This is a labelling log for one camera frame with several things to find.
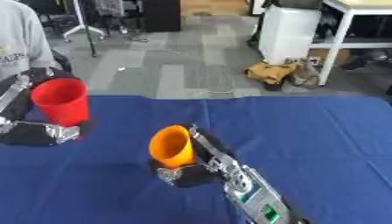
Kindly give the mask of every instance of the orange cup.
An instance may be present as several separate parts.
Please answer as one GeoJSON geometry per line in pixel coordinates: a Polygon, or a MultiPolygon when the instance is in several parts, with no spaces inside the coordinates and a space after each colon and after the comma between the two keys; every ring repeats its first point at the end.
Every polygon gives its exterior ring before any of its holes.
{"type": "Polygon", "coordinates": [[[196,162],[188,130],[179,125],[169,126],[155,134],[150,141],[150,154],[168,168],[196,162]]]}

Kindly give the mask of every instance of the blue tablecloth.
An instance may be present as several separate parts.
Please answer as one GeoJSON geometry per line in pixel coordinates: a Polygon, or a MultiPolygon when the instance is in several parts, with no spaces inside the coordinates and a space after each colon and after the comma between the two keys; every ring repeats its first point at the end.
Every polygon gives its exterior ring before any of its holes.
{"type": "Polygon", "coordinates": [[[178,189],[151,175],[150,138],[174,123],[211,130],[315,223],[392,221],[392,109],[384,101],[95,96],[90,114],[96,129],[81,141],[0,147],[1,223],[243,223],[220,184],[178,189]]]}

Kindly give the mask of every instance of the box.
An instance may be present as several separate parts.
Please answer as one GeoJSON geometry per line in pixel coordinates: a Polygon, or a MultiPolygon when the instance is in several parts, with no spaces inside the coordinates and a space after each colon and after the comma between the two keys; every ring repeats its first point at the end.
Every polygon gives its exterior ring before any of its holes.
{"type": "MultiPolygon", "coordinates": [[[[308,53],[308,59],[314,66],[324,65],[326,56],[328,55],[328,49],[311,49],[308,53]]],[[[334,67],[340,67],[348,62],[350,59],[349,49],[340,49],[338,56],[333,64],[334,67]]]]}

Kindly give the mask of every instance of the robotic hand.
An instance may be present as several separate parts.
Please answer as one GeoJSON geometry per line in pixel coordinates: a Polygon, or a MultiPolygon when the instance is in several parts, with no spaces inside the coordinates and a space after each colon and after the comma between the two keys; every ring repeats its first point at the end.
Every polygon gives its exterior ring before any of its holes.
{"type": "Polygon", "coordinates": [[[198,186],[220,179],[225,196],[240,209],[250,223],[309,224],[260,176],[255,169],[240,166],[232,151],[219,139],[196,125],[183,125],[202,164],[177,169],[151,164],[166,183],[178,187],[198,186]]]}
{"type": "Polygon", "coordinates": [[[91,129],[89,121],[74,127],[24,121],[25,114],[32,108],[30,89],[55,78],[74,76],[56,69],[42,68],[0,81],[0,143],[52,146],[81,137],[91,129]]]}

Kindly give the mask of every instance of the floor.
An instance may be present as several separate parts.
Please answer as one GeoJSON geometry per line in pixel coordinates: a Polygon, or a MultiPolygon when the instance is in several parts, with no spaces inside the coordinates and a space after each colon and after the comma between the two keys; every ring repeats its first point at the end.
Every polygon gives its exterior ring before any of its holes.
{"type": "Polygon", "coordinates": [[[184,17],[183,31],[143,35],[148,42],[114,35],[96,40],[97,58],[90,57],[83,33],[73,43],[51,38],[53,48],[73,64],[75,75],[87,83],[90,94],[144,95],[151,98],[231,98],[249,95],[374,95],[392,84],[391,69],[370,65],[355,73],[332,72],[325,87],[309,90],[283,86],[270,92],[243,69],[261,56],[246,45],[256,19],[239,16],[184,17]]]}

